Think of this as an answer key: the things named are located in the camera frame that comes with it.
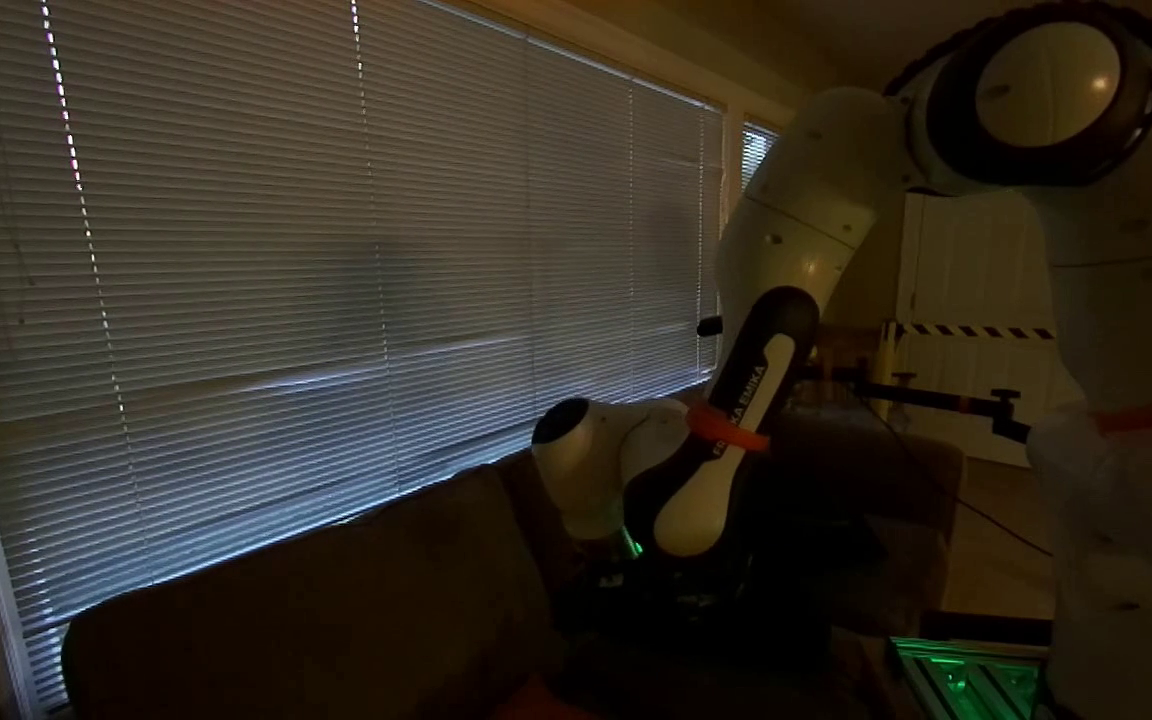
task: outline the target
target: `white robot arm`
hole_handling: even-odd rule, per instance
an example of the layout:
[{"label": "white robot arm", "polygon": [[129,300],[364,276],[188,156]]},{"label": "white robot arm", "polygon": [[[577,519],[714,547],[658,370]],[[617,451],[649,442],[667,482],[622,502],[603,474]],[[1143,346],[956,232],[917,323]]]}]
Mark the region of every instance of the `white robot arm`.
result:
[{"label": "white robot arm", "polygon": [[[1055,346],[1083,387],[1083,408],[1029,441],[1058,528],[1047,681],[1078,717],[1152,717],[1152,20],[1038,4],[947,38],[907,81],[825,92],[755,170],[718,241],[732,340],[706,408],[737,431],[781,412],[839,272],[903,192],[1018,188],[1047,237]],[[596,531],[628,525],[674,560],[718,547],[740,441],[694,436],[667,408],[583,449],[639,449],[611,470],[556,461],[580,414],[538,429],[549,487],[603,487],[580,500],[603,515]]]}]

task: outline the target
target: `window blind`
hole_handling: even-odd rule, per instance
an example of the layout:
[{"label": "window blind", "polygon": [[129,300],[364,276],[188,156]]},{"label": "window blind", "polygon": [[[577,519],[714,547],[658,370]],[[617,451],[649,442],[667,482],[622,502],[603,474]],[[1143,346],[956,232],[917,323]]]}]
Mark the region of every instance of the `window blind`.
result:
[{"label": "window blind", "polygon": [[0,0],[0,547],[77,611],[702,381],[714,112],[442,4]]}]

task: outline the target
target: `couch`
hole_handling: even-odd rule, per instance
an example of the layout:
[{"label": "couch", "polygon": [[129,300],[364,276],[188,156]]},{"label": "couch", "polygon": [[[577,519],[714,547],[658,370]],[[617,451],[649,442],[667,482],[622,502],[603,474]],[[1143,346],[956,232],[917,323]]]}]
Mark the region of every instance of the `couch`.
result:
[{"label": "couch", "polygon": [[[835,414],[793,414],[774,451],[861,509],[884,560],[810,592],[844,630],[917,630],[936,608],[962,454]],[[856,650],[781,681],[571,639],[552,600],[580,547],[527,454],[361,519],[87,608],[62,635],[79,720],[405,717],[867,717]]]}]

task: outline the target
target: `green light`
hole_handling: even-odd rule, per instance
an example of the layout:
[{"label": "green light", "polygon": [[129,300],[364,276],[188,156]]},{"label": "green light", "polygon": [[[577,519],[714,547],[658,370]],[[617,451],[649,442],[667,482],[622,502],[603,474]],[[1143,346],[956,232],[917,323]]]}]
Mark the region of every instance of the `green light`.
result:
[{"label": "green light", "polygon": [[622,552],[628,560],[639,560],[649,547],[639,540],[628,537],[628,528],[619,528]]},{"label": "green light", "polygon": [[1038,650],[890,639],[907,676],[953,720],[1029,720],[1038,690]]}]

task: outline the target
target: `black cable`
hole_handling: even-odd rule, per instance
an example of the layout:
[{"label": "black cable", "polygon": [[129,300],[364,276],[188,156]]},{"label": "black cable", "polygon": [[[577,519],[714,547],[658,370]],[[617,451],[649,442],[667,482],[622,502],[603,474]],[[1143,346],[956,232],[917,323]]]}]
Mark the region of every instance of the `black cable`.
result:
[{"label": "black cable", "polygon": [[953,56],[956,48],[962,48],[972,36],[993,31],[996,23],[1007,23],[1015,16],[1033,16],[1043,9],[1065,9],[1065,4],[1087,4],[1104,16],[1110,16],[1117,23],[1123,23],[1138,45],[1152,48],[1152,16],[1136,10],[1136,9],[1121,9],[1121,4],[1104,4],[1104,0],[1050,0],[1050,4],[1035,4],[1035,9],[1013,9],[1001,16],[984,16],[953,36],[943,36],[941,45],[924,48],[911,65],[903,65],[888,83],[884,95],[899,95],[917,76],[924,76],[930,65],[941,65],[943,56]]},{"label": "black cable", "polygon": [[1029,552],[1043,555],[1043,560],[1055,560],[1050,547],[1035,545],[1033,537],[1015,531],[1013,525],[996,519],[987,509],[972,502],[962,493],[956,487],[943,487],[930,469],[907,449],[903,431],[894,431],[867,401],[850,395],[867,418],[877,418],[890,442],[899,449],[903,464],[924,481],[930,482],[936,493],[953,497],[959,509],[966,509],[972,515],[978,515],[984,525],[993,525],[996,531],[1013,537],[1015,545],[1024,545]]}]

